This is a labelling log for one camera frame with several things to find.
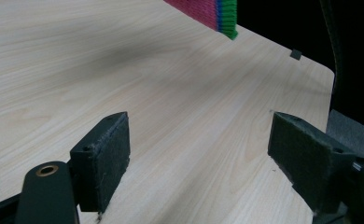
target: light wood surface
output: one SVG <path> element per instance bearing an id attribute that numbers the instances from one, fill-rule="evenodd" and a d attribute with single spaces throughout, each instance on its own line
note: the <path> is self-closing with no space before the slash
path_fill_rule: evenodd
<path id="1" fill-rule="evenodd" d="M 267 146 L 273 111 L 325 130 L 333 74 L 238 31 L 161 0 L 0 1 L 0 201 L 128 111 L 131 163 L 101 223 L 311 223 Z"/>

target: blue stripe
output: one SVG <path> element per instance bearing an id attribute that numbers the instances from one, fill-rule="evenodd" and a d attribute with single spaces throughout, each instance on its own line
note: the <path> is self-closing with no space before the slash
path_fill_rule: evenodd
<path id="1" fill-rule="evenodd" d="M 217 30 L 222 32 L 222 0 L 217 1 Z"/>

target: pink cloth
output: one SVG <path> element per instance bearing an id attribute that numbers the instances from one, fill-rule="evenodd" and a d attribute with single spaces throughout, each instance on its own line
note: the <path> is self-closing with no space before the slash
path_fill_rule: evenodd
<path id="1" fill-rule="evenodd" d="M 211 29 L 217 29 L 217 0 L 164 0 L 194 20 Z"/>

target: wooden table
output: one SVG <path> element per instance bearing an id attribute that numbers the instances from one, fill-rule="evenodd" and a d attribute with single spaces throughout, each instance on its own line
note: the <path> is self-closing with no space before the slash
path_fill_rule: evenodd
<path id="1" fill-rule="evenodd" d="M 131 163 L 101 223 L 311 223 L 267 146 L 274 111 L 325 130 L 333 74 L 238 31 L 161 0 L 0 1 L 0 201 L 128 111 Z"/>

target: dark floor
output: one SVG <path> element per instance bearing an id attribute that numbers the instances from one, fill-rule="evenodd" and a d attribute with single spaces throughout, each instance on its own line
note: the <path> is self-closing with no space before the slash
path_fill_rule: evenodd
<path id="1" fill-rule="evenodd" d="M 238 24 L 331 69 L 330 109 L 364 125 L 364 0 L 239 1 Z"/>

